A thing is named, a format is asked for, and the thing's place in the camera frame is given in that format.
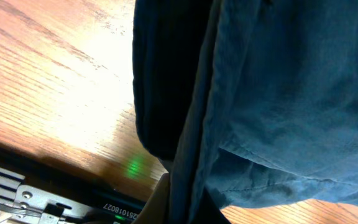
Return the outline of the navy blue denim shorts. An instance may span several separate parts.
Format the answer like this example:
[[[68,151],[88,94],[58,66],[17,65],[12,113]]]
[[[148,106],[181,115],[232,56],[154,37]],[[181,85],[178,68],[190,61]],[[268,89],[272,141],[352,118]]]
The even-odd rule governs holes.
[[[167,169],[140,221],[358,206],[358,1],[137,1],[136,129]]]

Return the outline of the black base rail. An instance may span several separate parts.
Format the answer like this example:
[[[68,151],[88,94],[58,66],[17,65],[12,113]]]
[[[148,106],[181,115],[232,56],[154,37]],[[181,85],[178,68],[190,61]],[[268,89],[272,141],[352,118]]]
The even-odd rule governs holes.
[[[145,203],[0,145],[0,215],[11,223],[132,223]]]

